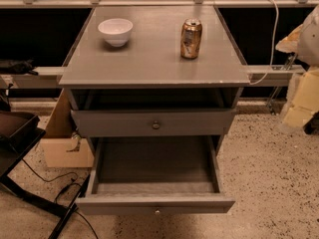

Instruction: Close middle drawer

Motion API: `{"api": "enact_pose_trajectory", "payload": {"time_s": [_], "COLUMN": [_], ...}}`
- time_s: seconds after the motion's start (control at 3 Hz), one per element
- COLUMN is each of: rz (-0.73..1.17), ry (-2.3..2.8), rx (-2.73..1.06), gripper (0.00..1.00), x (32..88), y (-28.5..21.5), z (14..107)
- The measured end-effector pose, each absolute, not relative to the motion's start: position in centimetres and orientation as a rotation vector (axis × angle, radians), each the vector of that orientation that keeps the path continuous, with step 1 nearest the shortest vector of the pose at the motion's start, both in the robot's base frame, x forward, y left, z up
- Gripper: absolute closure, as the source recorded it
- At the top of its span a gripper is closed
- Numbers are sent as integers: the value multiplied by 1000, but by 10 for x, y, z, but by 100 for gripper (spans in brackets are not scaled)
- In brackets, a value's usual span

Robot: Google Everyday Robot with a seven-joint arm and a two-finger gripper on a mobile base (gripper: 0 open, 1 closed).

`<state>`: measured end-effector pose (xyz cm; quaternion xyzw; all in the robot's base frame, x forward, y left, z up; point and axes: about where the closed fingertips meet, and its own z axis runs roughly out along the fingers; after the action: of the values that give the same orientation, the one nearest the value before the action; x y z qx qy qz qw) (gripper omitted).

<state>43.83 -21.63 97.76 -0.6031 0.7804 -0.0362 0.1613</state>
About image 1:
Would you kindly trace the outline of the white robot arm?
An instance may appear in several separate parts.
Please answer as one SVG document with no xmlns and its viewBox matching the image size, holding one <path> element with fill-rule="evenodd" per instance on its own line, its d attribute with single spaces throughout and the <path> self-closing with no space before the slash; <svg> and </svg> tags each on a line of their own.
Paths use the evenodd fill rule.
<svg viewBox="0 0 319 239">
<path fill-rule="evenodd" d="M 301 25 L 279 41 L 275 49 L 293 53 L 305 66 L 302 75 L 294 75 L 289 83 L 282 124 L 302 128 L 319 113 L 319 6 Z"/>
</svg>

